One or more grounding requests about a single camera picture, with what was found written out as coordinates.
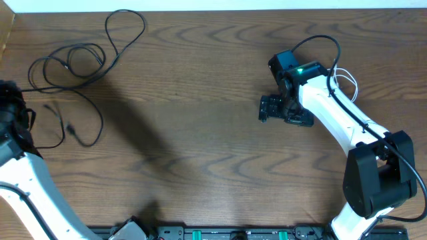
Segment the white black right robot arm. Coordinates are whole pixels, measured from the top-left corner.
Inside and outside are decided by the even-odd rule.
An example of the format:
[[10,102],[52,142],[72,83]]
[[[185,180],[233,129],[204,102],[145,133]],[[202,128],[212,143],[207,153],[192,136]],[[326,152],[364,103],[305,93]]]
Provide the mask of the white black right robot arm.
[[268,66],[279,94],[260,100],[260,121],[270,117],[311,127],[319,119],[346,154],[346,204],[329,225],[329,239],[361,239],[417,193],[414,149],[404,132],[390,133],[354,105],[317,61],[300,65],[294,54],[275,54]]

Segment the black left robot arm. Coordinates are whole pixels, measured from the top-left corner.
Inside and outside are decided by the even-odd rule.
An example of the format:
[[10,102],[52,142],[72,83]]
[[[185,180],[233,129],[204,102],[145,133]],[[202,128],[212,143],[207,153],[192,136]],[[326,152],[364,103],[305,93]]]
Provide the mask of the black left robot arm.
[[21,90],[1,82],[1,197],[34,239],[99,239],[56,188],[30,128]]

